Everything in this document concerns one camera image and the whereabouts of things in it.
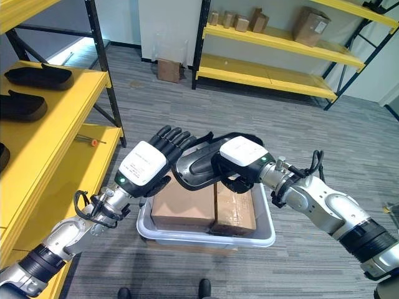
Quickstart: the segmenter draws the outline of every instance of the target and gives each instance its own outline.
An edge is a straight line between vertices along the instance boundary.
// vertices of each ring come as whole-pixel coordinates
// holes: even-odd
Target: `yellow shelf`
[[[366,7],[359,6],[357,4],[345,0],[311,0],[311,1],[323,4],[325,6],[330,6],[335,9],[339,9],[340,11],[345,11],[349,14],[354,14],[356,16],[363,17],[371,21],[382,23],[392,28],[391,33],[393,33],[393,31],[395,31],[395,29],[398,28],[399,26],[399,22],[392,19],[391,17],[384,16],[383,14],[377,14],[376,12],[373,12]]]
[[[206,34],[212,36],[224,37],[227,39],[240,40],[243,42],[250,42],[252,44],[264,45],[280,50],[294,52],[302,55],[308,55],[320,59],[338,62],[341,64],[353,65],[358,70],[364,68],[364,63],[353,56],[345,47],[326,42],[319,41],[316,47],[309,47],[308,45],[300,44],[292,40],[292,35],[288,31],[267,27],[266,33],[254,33],[251,31],[239,32],[233,27],[224,28],[222,25],[212,26],[209,23],[204,28],[203,37]]]
[[[2,0],[0,1],[0,34],[16,27],[30,17],[60,0]]]
[[[36,66],[18,62],[14,67]],[[74,86],[65,91],[50,91],[13,85],[1,78],[1,93],[16,92],[43,96],[47,112],[38,121],[23,123],[0,121],[0,141],[11,152],[11,158],[0,177],[0,227],[6,231],[1,250],[14,248],[33,208],[50,181],[101,91],[109,84],[108,73],[70,69]]]
[[[206,77],[331,100],[337,98],[324,80],[316,75],[209,54],[202,55],[199,66],[197,78]]]
[[[72,196],[76,190],[85,190],[89,194],[98,193],[122,130],[84,124],[79,133],[104,140],[107,144],[99,143],[94,148],[81,141],[72,143],[43,192],[42,199],[31,212],[29,220],[16,240],[14,250],[3,252],[2,260],[5,260],[5,265],[21,259],[40,244],[60,220],[75,215]],[[58,298],[69,265],[52,278],[39,299]]]

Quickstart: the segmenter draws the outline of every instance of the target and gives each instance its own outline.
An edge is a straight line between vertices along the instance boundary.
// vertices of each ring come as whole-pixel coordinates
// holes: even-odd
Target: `black robot finger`
[[[189,131],[184,131],[184,132],[180,133],[179,135],[177,135],[175,137],[175,139],[173,139],[170,143],[165,145],[165,147],[161,150],[161,152],[165,156],[167,156],[176,148],[177,145],[179,145],[181,142],[183,142],[188,137],[190,137]]]
[[[161,138],[162,138],[167,132],[169,132],[170,130],[171,130],[170,125],[164,126],[162,129],[160,129],[160,130],[158,131],[157,134],[155,134],[154,136],[152,136],[152,138],[149,140],[148,143],[151,144],[152,146],[155,146],[156,143],[157,143],[158,141],[160,141]]]
[[[197,138],[195,138],[194,136],[191,136],[185,140],[183,140],[178,147],[184,151],[186,149],[188,149],[195,141],[197,140]]]
[[[162,150],[176,135],[181,133],[181,128],[174,128],[165,134],[164,137],[161,138],[157,143],[155,143],[155,148],[158,150]]]

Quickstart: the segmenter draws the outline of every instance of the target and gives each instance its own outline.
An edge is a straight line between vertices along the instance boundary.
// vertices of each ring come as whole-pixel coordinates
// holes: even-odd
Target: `cardboard box on floor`
[[[211,232],[221,235],[248,235],[256,230],[251,191],[231,192],[221,182],[214,185],[216,221]]]
[[[166,59],[158,59],[158,79],[168,82],[179,83],[180,62]]]
[[[213,186],[197,191],[184,189],[172,173],[171,181],[153,201],[151,217],[158,229],[207,232],[214,216]]]

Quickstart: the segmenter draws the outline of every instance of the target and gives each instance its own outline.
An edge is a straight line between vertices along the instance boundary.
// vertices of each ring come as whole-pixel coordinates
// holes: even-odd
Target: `white wall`
[[[60,1],[24,23],[90,31],[85,4],[82,0]],[[16,30],[18,35],[44,58],[48,58],[78,39],[76,36],[66,36],[63,34],[22,29]],[[5,34],[0,37],[0,53],[0,72],[3,73],[18,60]]]
[[[167,28],[169,32],[179,33],[189,40],[188,64],[191,65],[195,50],[196,31],[201,9],[201,0],[138,0],[140,15],[140,31],[142,40],[142,55],[151,58],[155,34]],[[324,11],[332,20],[327,26],[323,38],[343,44],[360,23],[361,18],[332,9],[321,4],[306,0],[212,0],[211,9],[223,12],[225,9],[250,16],[253,7],[260,6],[270,17],[269,26],[289,30],[301,6],[312,6]],[[399,8],[391,12],[395,19],[399,19]],[[374,42],[379,42],[376,37],[382,37],[388,28],[380,24],[370,24],[366,36]],[[394,55],[399,49],[399,34],[380,52],[380,55],[368,66],[347,90],[346,94],[378,102],[398,82],[399,57]],[[326,60],[315,59],[304,55],[293,54],[277,49],[262,47],[215,36],[207,36],[203,51],[214,55],[252,61],[260,64],[273,65],[285,69],[297,70],[312,74],[321,74],[328,66]],[[353,45],[353,52],[365,59],[372,49],[364,41]],[[348,68],[348,75],[355,72],[353,67]],[[380,79],[377,86],[376,76]],[[331,87],[336,87],[339,72],[335,71],[328,79]]]
[[[138,0],[142,57],[151,59],[156,34],[188,40],[187,64],[193,64],[201,0]]]
[[[138,0],[96,0],[95,3],[104,39],[140,45]]]

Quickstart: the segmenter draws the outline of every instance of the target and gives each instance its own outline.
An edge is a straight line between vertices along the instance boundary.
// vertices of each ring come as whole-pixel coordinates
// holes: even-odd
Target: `label on box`
[[[320,22],[319,25],[316,26],[316,28],[314,29],[318,34],[321,34],[325,27],[327,26],[327,23],[325,22]]]

